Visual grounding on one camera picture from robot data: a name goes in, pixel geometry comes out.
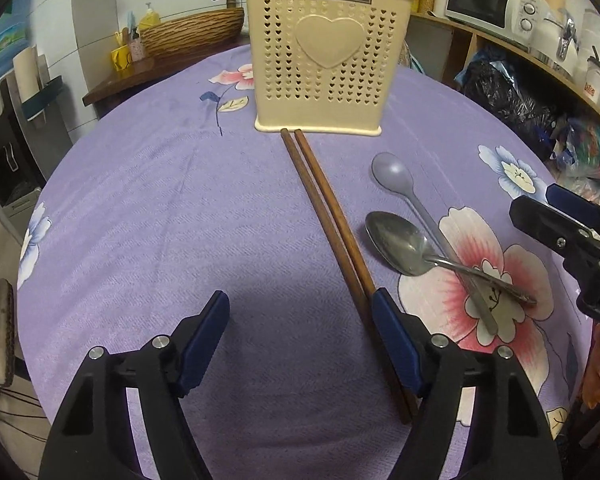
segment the white microwave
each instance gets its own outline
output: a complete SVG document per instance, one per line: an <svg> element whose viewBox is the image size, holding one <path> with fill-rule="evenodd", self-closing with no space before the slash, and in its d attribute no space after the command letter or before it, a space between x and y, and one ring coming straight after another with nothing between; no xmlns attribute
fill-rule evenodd
<svg viewBox="0 0 600 480"><path fill-rule="evenodd" d="M447 0L446 16L528 47L549 11L545 0Z"/></svg>

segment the round table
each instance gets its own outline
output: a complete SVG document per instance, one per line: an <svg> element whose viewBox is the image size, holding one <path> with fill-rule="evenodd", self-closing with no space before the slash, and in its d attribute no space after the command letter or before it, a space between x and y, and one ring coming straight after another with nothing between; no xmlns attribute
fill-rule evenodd
<svg viewBox="0 0 600 480"><path fill-rule="evenodd" d="M248 63L245 46L152 86L56 169L18 280L30 375L52 420L89 348L138 349L224 290L229 325L202 385L182 401L214 478L384 480L409 428L280 135L253 127ZM379 137L307 134L376 285L464 348L509 344L555 432L584 370L590 320L560 258L508 216L520 194L544 200L550 174L486 111L406 68L381 126ZM464 263L525 286L538 306L496 298L499 332L489 338L452 273L406 278L385 266L366 239L366 214L421 224L373 180L379 152L406 163ZM458 470L471 403L467 391L443 478ZM157 478L137 397L130 406L142 469Z"/></svg>

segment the screw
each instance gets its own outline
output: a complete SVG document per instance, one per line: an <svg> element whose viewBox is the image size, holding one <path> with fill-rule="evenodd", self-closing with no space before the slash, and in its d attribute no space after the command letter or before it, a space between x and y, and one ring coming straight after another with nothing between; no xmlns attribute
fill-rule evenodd
<svg viewBox="0 0 600 480"><path fill-rule="evenodd" d="M442 334L436 334L431 338L431 342L433 343L433 346L437 346L438 348L444 348L449 344L449 339L447 339L446 336Z"/></svg>
<svg viewBox="0 0 600 480"><path fill-rule="evenodd" d="M498 346L498 355L503 359L511 359L513 357L513 350L508 346Z"/></svg>
<svg viewBox="0 0 600 480"><path fill-rule="evenodd" d="M94 346L89 350L89 359L100 359L104 355L104 348L102 346Z"/></svg>
<svg viewBox="0 0 600 480"><path fill-rule="evenodd" d="M154 340L151 341L151 344L154 346L154 348L164 348L169 344L169 336L158 335L154 337Z"/></svg>

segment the gray plastic spoon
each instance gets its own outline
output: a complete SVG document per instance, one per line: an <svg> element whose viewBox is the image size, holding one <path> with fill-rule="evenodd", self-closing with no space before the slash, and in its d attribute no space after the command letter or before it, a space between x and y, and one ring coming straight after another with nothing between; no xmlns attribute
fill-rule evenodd
<svg viewBox="0 0 600 480"><path fill-rule="evenodd" d="M429 236L438 245L442 254L452 262L458 264L461 263L453 247L446 239L445 235L442 234L438 224L431 217L413 191L413 179L411 173L402 161L393 153L378 153L371 163L371 171L380 186L388 191L402 195L407 203L413 207L417 215L422 219ZM484 301L484 297L480 293L480 290L478 290L475 281L464 274L460 274L458 277L466 291L469 293L469 297L473 300L487 332L490 335L496 335L498 333L498 323L494 319L487 303Z"/></svg>
<svg viewBox="0 0 600 480"><path fill-rule="evenodd" d="M419 229L407 219L393 213L373 211L365 219L366 232L378 252L395 270L405 276L421 276L434 267L470 274L488 282L498 290L526 304L537 304L536 298L518 286L503 282L473 267L453 263L438 256Z"/></svg>

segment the blue gripper pad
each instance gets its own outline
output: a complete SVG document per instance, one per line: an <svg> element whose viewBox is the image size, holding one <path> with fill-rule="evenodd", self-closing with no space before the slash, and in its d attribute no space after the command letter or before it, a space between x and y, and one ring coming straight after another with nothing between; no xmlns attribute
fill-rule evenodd
<svg viewBox="0 0 600 480"><path fill-rule="evenodd" d="M400 383L418 394L423 387L420 373L420 356L398 316L399 311L388 293L376 291L371 298L371 316L389 353Z"/></svg>
<svg viewBox="0 0 600 480"><path fill-rule="evenodd" d="M182 352L182 371L178 386L184 395L200 386L228 322L229 297L222 292L211 305L196 333Z"/></svg>
<svg viewBox="0 0 600 480"><path fill-rule="evenodd" d="M591 229L600 228L600 210L597 205L572 193L557 184L546 189L547 202L565 215L577 220Z"/></svg>

